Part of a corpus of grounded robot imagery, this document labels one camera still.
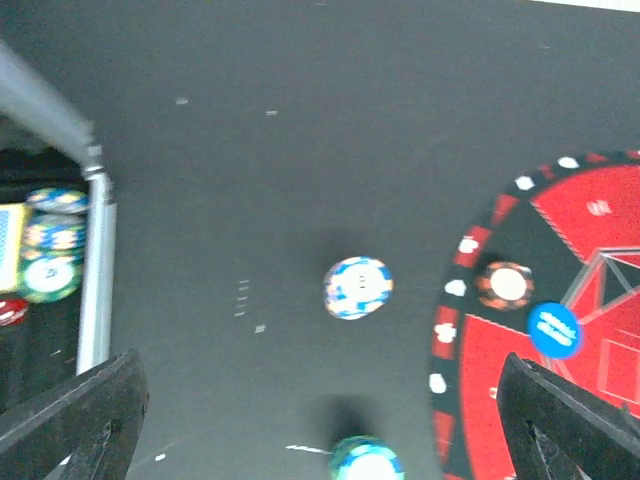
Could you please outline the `round red black poker mat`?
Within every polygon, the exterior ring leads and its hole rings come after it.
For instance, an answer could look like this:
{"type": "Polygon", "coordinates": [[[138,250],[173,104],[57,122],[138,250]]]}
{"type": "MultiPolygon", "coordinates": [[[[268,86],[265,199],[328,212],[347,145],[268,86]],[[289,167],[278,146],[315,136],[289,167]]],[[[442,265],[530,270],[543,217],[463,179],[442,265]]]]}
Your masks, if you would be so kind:
{"type": "Polygon", "coordinates": [[[511,479],[508,354],[639,412],[639,154],[564,156],[517,177],[459,241],[431,329],[447,479],[511,479]]]}

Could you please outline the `green blue chip stack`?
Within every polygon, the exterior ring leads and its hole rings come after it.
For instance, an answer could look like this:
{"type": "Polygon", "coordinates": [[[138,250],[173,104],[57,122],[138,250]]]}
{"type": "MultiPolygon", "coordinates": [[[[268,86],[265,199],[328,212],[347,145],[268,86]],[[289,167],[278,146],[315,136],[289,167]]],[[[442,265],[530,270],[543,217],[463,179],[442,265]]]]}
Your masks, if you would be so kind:
{"type": "Polygon", "coordinates": [[[403,480],[405,470],[396,452],[375,436],[351,436],[337,442],[330,454],[333,480],[403,480]]]}

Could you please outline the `orange chip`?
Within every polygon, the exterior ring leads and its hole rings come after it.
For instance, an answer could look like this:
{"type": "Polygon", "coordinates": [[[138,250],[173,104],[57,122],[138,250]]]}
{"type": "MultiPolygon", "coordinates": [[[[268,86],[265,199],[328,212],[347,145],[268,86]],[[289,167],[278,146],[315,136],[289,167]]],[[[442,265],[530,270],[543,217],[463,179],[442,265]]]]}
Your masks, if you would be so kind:
{"type": "Polygon", "coordinates": [[[480,302],[499,311],[513,311],[526,306],[534,291],[532,272],[523,265],[494,261],[475,278],[480,302]]]}

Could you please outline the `green chips in case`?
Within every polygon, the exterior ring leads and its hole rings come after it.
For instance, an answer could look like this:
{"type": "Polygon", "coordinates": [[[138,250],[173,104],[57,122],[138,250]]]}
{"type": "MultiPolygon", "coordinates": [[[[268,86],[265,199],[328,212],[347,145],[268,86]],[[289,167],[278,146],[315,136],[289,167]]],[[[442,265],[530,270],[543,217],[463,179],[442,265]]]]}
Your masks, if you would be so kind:
{"type": "Polygon", "coordinates": [[[26,196],[29,219],[20,248],[18,293],[30,303],[53,303],[81,285],[89,195],[43,187],[26,196]]]}

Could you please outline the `white blue chip stack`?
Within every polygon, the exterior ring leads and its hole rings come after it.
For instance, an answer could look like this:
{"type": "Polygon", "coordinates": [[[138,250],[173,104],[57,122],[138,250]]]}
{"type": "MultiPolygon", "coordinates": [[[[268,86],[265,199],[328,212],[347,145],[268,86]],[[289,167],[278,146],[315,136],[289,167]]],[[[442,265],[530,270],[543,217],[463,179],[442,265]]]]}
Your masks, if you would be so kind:
{"type": "Polygon", "coordinates": [[[390,299],[393,277],[388,266],[375,258],[355,256],[333,265],[324,277],[324,306],[342,320],[361,319],[390,299]]]}

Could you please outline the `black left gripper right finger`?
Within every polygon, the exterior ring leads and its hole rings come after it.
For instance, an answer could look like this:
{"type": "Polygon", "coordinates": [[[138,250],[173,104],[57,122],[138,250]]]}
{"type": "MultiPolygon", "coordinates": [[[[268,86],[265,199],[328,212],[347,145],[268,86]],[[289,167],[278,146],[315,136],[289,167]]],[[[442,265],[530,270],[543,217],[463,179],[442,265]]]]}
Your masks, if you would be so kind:
{"type": "Polygon", "coordinates": [[[518,479],[637,479],[639,419],[511,352],[497,405],[518,479]]]}

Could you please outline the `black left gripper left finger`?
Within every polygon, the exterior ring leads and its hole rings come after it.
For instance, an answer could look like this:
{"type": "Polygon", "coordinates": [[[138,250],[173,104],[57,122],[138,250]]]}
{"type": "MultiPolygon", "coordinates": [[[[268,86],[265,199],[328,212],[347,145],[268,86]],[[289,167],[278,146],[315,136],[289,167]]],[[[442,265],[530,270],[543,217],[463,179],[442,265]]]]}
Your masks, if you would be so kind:
{"type": "Polygon", "coordinates": [[[1,477],[124,479],[148,406],[139,352],[116,355],[1,415],[1,477]]]}

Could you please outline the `blue small blind button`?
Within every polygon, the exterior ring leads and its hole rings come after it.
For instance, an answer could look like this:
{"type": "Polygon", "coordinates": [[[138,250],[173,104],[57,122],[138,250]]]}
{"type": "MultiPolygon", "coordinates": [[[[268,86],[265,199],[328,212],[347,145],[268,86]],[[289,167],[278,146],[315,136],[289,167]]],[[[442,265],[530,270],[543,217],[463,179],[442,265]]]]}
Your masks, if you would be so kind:
{"type": "Polygon", "coordinates": [[[578,317],[557,302],[540,303],[532,308],[527,318],[527,333],[542,356],[556,360],[577,355],[584,340],[578,317]]]}

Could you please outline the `yellow boxed card deck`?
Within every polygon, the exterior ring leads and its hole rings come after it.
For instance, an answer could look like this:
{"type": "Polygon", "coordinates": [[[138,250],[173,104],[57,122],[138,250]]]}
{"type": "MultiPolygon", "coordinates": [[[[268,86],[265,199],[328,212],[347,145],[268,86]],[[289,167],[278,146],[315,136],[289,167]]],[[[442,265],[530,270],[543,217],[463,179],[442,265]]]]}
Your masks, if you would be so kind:
{"type": "Polygon", "coordinates": [[[1,293],[17,288],[23,231],[30,213],[25,203],[1,205],[1,293]]]}

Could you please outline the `aluminium poker case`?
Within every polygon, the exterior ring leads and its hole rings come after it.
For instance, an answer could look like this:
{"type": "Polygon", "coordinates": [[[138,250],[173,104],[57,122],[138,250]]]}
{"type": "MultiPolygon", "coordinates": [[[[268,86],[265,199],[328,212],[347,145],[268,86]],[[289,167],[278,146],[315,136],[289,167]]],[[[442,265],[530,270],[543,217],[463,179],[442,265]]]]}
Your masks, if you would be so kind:
{"type": "Polygon", "coordinates": [[[91,123],[8,45],[1,48],[1,205],[43,187],[89,195],[80,287],[29,303],[1,328],[1,407],[10,410],[108,358],[117,205],[91,123]]]}

